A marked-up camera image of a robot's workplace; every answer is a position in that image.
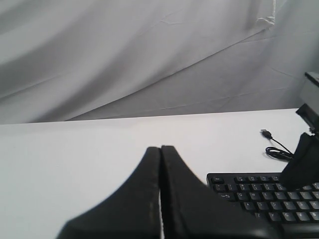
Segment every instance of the black keyboard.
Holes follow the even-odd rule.
[[[209,173],[207,183],[221,198],[282,230],[285,238],[319,238],[319,182],[295,191],[280,173]]]

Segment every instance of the black cable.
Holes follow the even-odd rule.
[[[284,147],[280,142],[278,142],[277,140],[275,140],[271,133],[265,129],[261,130],[261,134],[263,137],[269,139],[269,140],[273,140],[274,142],[276,142],[277,144],[279,144],[282,148],[284,148],[286,151],[282,150],[282,149],[278,149],[276,147],[267,147],[266,148],[266,154],[272,158],[276,158],[276,159],[280,159],[280,160],[284,160],[284,161],[289,161],[291,159],[293,159],[294,154],[291,153],[286,147]]]

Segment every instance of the white table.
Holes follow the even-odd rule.
[[[290,150],[308,130],[295,110],[0,125],[0,238],[50,239],[112,194],[145,149],[174,145],[209,172],[276,172],[260,129]]]

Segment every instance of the white backdrop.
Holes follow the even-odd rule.
[[[295,107],[318,6],[3,0],[0,123]]]

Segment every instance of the keyboard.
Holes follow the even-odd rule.
[[[222,199],[278,227],[284,238],[319,238],[319,182],[295,191],[280,173],[209,173],[207,184]]]

